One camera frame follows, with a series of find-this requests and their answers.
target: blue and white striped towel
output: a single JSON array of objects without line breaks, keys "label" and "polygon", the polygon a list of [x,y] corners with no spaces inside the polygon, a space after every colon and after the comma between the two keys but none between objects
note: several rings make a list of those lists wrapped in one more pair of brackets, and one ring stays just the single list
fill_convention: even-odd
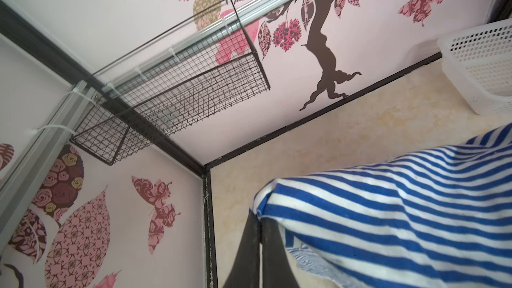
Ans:
[{"label": "blue and white striped towel", "polygon": [[512,287],[512,124],[464,145],[274,179],[252,211],[348,287]]}]

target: metal rail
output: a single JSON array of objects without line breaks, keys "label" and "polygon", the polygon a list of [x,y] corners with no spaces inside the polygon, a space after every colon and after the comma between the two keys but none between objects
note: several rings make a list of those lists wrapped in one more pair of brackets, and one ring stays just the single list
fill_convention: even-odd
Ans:
[{"label": "metal rail", "polygon": [[[240,22],[242,25],[247,25],[257,18],[265,15],[271,10],[274,10],[278,8],[279,6],[285,4],[290,0],[252,0],[249,3],[243,5],[239,9],[237,9],[238,16],[240,18]],[[218,34],[222,32],[222,36],[228,35],[229,33],[232,33],[233,31],[236,31],[239,29],[238,23],[235,22],[237,20],[237,16],[235,13],[230,13],[224,17],[224,21],[226,24],[228,24],[228,29],[225,29],[225,24],[223,20],[217,20],[216,22],[212,23],[208,27],[196,31],[194,34],[188,36],[187,38],[177,42],[176,44],[173,44],[172,48],[173,51],[177,54],[180,51],[186,50],[192,46],[194,46],[195,43],[200,42],[201,40],[204,40],[210,35]],[[132,55],[144,50],[144,48],[150,46],[152,43],[162,39],[163,37],[169,35],[174,29],[176,29],[178,26],[181,26],[182,23],[173,26],[172,28],[164,31],[162,34],[158,35],[157,37],[152,38],[150,41],[142,44],[141,46],[133,49],[129,53],[121,56],[117,60],[113,61],[112,63],[108,64],[107,66],[101,68],[99,71],[94,73],[94,76],[101,75],[105,73],[105,71],[111,69],[112,67],[119,64],[119,62],[122,62],[126,60],[127,58],[131,57]],[[159,54],[156,54],[153,58],[146,61],[145,63],[141,64],[138,68],[140,71],[144,72],[145,70],[148,70],[155,65],[161,63],[162,61],[172,57],[173,55],[169,52],[168,49],[162,51]],[[119,86],[126,81],[129,81],[135,77],[139,76],[139,73],[136,70],[125,72],[124,74],[121,74],[116,79],[112,81],[113,86]],[[105,86],[103,88],[104,92],[110,91],[111,88],[108,86]]]}]

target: pink wall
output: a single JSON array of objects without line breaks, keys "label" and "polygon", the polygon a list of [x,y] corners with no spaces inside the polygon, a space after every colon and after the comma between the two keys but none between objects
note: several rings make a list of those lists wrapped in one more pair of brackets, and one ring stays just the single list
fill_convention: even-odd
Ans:
[{"label": "pink wall", "polygon": [[[191,16],[195,5],[207,2],[7,1],[91,71]],[[249,1],[238,0],[237,7]],[[200,162],[207,163],[438,52],[435,42],[440,36],[485,23],[492,2],[292,2],[276,19],[267,15],[255,23],[261,31],[261,39],[256,38],[255,44],[271,90],[196,123],[172,138]],[[303,12],[304,3],[307,9]],[[196,28],[195,24],[189,25],[171,36],[165,45],[168,47]],[[283,36],[283,31],[288,30],[295,35]],[[131,59],[130,67],[151,54]],[[108,74],[104,80],[120,73]],[[315,101],[303,109],[315,92]]]},{"label": "pink wall", "polygon": [[202,287],[203,254],[199,178],[154,147],[107,166],[65,146],[2,253],[0,286],[18,287],[13,266],[25,287]]}]

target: metal bar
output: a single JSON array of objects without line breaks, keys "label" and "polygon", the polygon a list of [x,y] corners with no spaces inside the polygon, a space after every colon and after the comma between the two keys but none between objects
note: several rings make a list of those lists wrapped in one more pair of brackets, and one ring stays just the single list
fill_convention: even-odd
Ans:
[{"label": "metal bar", "polygon": [[[85,86],[82,82],[78,88],[83,90]],[[92,97],[93,94],[93,89],[90,89],[86,95]],[[87,99],[75,93],[69,94],[47,123],[73,129],[88,103]],[[43,129],[9,170],[0,191],[0,250],[9,242],[70,135],[69,131],[59,128]]]},{"label": "metal bar", "polygon": [[[247,25],[254,20],[258,19],[259,17],[265,15],[271,10],[276,9],[282,4],[285,4],[290,0],[252,0],[249,3],[243,5],[238,11],[238,16],[240,18],[240,22],[242,25]],[[240,27],[237,21],[237,16],[235,12],[232,12],[224,17],[224,20],[227,24],[235,23],[229,30],[229,32],[233,32],[238,30]],[[208,27],[195,32],[194,34],[188,36],[187,38],[177,42],[176,44],[173,44],[173,49],[176,52],[185,50],[189,48],[190,46],[193,46],[195,43],[207,38],[210,35],[213,35],[215,33],[221,33],[222,35],[227,35],[228,32],[226,29],[224,29],[224,24],[222,20],[217,20],[216,22],[212,23]],[[144,72],[145,70],[161,63],[165,59],[172,56],[167,50],[164,50],[163,52],[157,54],[155,58],[148,61],[143,67],[140,67],[140,69]],[[114,86],[119,86],[122,83],[129,81],[133,79],[135,76],[137,76],[138,73],[136,71],[128,71],[120,76],[118,76],[115,80],[112,81]]]}]

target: aluminum rail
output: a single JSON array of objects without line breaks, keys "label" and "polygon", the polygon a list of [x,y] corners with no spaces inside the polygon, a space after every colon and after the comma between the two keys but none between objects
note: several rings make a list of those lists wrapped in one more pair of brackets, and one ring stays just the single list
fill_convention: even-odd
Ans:
[{"label": "aluminum rail", "polygon": [[[241,24],[247,25],[247,24],[253,22],[254,20],[256,20],[257,18],[270,12],[271,10],[274,10],[274,9],[278,8],[279,6],[285,4],[288,1],[290,1],[290,0],[252,0],[249,3],[240,7],[239,9],[237,9],[237,13],[240,18]],[[225,29],[225,26],[224,26],[224,23],[222,22],[222,20],[217,20],[216,22],[212,23],[208,27],[195,32],[194,34],[177,42],[176,44],[173,44],[173,50],[176,53],[178,53],[180,51],[188,49],[189,47],[193,46],[195,43],[200,42],[201,40],[204,40],[205,38],[208,38],[209,36],[211,36],[213,34],[219,34],[222,32],[222,36],[224,36],[224,35],[228,35],[229,33],[232,33],[235,30],[238,30],[238,23],[236,23],[237,18],[236,18],[236,15],[234,12],[225,16],[224,20],[225,20],[226,24],[230,25],[229,31],[227,31]],[[139,52],[141,49],[144,49],[145,47],[151,45],[153,42],[158,41],[162,37],[168,35],[169,31],[170,30],[164,32],[158,38],[155,38],[154,41],[151,41],[150,43],[147,43],[147,44],[139,47],[139,49],[135,49],[134,51],[132,51],[132,53],[126,55],[120,61],[125,60],[126,58],[129,58],[133,54],[136,54],[137,52]],[[168,50],[165,50],[159,54],[156,54],[155,57],[153,57],[150,60],[141,64],[139,66],[139,70],[144,72],[172,56],[173,55]],[[112,63],[111,65],[102,68],[95,75],[103,74],[106,70],[109,70],[116,64],[117,63]],[[119,86],[119,85],[125,83],[126,81],[129,81],[137,76],[139,76],[139,73],[137,71],[135,71],[135,70],[128,71],[128,72],[118,76],[116,79],[112,80],[111,83],[113,86]],[[104,92],[109,91],[109,90],[111,90],[111,88],[108,86],[105,86],[103,88]]]}]

